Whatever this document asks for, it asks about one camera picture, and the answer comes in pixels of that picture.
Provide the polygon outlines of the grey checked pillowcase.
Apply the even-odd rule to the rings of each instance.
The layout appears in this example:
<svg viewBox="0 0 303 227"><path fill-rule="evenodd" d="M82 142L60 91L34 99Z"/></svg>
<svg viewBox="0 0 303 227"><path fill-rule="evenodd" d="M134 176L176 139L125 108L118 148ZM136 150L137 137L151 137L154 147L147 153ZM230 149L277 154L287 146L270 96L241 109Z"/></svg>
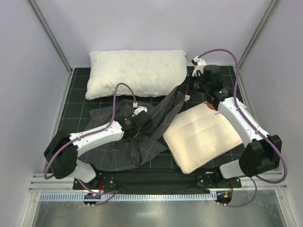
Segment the grey checked pillowcase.
<svg viewBox="0 0 303 227"><path fill-rule="evenodd" d="M138 168L168 150L163 134L173 122L185 101L185 91L174 88L160 103L153 106L139 102L147 108L153 125L135 138L110 142L94 148L80 156L84 163L107 172L126 171Z"/></svg>

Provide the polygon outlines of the cream bear print pillow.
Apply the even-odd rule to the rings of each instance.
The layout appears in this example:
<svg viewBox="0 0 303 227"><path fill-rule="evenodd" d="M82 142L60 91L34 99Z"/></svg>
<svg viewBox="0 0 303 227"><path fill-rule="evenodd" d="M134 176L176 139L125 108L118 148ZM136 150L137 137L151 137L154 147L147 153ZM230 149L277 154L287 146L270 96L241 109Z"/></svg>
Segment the cream bear print pillow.
<svg viewBox="0 0 303 227"><path fill-rule="evenodd" d="M242 144L228 120L207 102L177 114L163 138L184 174Z"/></svg>

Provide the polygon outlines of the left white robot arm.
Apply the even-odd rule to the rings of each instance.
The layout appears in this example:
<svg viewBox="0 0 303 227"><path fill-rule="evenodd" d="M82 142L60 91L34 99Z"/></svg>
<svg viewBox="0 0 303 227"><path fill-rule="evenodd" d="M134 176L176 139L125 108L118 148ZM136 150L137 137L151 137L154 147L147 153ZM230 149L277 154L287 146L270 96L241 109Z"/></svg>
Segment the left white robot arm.
<svg viewBox="0 0 303 227"><path fill-rule="evenodd" d="M98 188L100 177L95 167L78 157L101 145L134 138L152 124L152 118L145 111L140 111L128 118L111 119L109 123L91 130L72 134L58 132L44 151L47 161L45 179L72 177L82 181L89 189Z"/></svg>

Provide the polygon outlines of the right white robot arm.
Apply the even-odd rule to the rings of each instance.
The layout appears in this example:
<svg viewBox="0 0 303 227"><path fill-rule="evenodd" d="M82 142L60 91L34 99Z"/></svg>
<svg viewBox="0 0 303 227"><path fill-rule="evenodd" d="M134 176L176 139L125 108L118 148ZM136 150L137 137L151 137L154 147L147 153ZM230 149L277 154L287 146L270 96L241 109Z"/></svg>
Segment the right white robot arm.
<svg viewBox="0 0 303 227"><path fill-rule="evenodd" d="M240 136L245 147L241 157L219 166L213 175L218 187L225 187L235 177L260 177L282 163L282 141L271 136L240 105L232 90L223 85L222 72L217 65L196 65L192 75L180 86L189 94L204 94L208 103L222 114Z"/></svg>

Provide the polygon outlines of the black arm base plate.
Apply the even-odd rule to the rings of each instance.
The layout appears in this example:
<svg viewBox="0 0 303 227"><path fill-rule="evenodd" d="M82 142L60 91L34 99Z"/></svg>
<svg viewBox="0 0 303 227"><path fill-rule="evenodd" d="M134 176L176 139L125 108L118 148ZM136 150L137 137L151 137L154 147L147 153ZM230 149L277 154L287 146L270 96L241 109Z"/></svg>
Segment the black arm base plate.
<svg viewBox="0 0 303 227"><path fill-rule="evenodd" d="M239 178L224 179L219 169L198 169L184 174L179 169L133 169L122 172L99 171L99 177L86 186L91 190L119 194L201 194L210 189L241 188Z"/></svg>

